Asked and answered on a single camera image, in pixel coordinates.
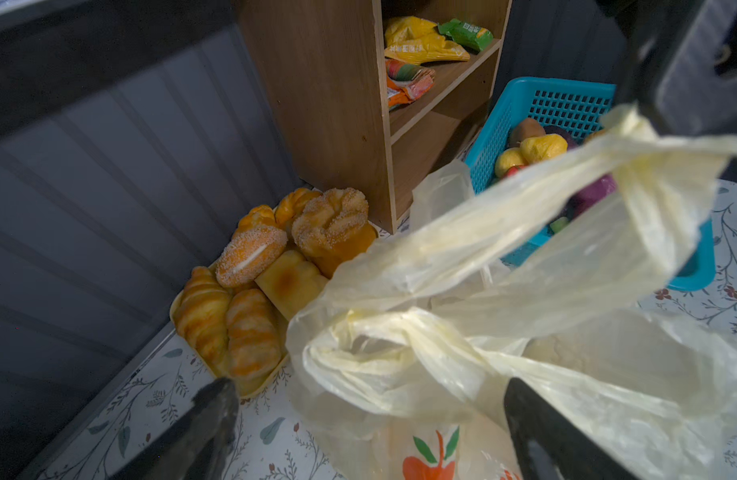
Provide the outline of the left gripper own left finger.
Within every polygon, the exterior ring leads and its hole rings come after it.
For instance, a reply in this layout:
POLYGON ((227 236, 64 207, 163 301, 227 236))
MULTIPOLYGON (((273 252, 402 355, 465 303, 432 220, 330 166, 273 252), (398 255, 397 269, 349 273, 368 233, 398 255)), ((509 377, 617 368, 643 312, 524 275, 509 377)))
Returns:
POLYGON ((194 396, 192 408, 114 474, 114 479, 220 479, 234 441, 238 395, 228 378, 194 396))

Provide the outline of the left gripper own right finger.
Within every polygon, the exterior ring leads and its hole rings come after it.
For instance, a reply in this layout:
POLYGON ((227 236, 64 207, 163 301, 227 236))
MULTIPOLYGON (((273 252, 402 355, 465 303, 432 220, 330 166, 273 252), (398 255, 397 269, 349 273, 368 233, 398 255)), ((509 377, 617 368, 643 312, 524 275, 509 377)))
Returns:
POLYGON ((510 380, 504 408, 525 479, 636 479, 523 380, 510 380))

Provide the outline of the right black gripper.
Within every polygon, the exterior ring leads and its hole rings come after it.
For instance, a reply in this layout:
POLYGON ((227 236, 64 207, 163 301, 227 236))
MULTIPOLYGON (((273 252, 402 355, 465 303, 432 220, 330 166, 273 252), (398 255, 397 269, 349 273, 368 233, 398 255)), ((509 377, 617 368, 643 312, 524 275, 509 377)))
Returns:
POLYGON ((737 0, 597 5, 627 40, 615 104, 660 134, 737 135, 737 0))

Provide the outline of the yellow translucent plastic bag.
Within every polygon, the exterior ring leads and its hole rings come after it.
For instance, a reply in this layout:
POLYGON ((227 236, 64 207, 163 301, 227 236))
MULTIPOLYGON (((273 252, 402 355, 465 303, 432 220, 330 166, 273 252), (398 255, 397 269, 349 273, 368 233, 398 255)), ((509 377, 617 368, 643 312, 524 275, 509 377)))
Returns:
POLYGON ((292 405, 348 479, 413 465, 494 478, 517 462, 519 378, 640 479, 721 479, 737 341, 646 312, 695 252, 737 135, 660 136, 638 109, 342 264, 288 326, 292 405), (618 189, 574 218, 604 175, 618 189), (549 226, 520 266, 503 257, 549 226))

